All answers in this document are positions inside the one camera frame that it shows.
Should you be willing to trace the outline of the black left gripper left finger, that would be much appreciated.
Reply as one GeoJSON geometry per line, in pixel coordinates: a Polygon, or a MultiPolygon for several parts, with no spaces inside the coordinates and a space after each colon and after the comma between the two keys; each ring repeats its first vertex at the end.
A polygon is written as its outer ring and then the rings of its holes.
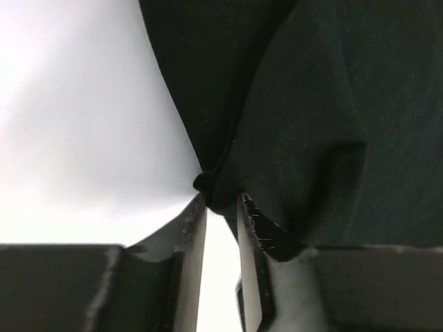
{"type": "Polygon", "coordinates": [[[3,245],[2,331],[194,331],[206,234],[195,196],[138,243],[3,245]]]}

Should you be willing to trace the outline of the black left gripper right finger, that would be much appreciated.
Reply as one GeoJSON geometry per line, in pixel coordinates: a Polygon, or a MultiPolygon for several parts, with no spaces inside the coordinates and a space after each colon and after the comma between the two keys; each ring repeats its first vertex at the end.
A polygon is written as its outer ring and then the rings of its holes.
{"type": "Polygon", "coordinates": [[[308,246],[237,204],[245,331],[441,331],[442,249],[308,246]]]}

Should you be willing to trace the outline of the black t-shirt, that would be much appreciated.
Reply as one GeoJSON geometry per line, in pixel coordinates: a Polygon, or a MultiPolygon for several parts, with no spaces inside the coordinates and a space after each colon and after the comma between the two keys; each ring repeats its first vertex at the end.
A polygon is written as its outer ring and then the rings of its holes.
{"type": "Polygon", "coordinates": [[[442,244],[441,1],[142,1],[236,231],[236,200],[309,244],[442,244]]]}

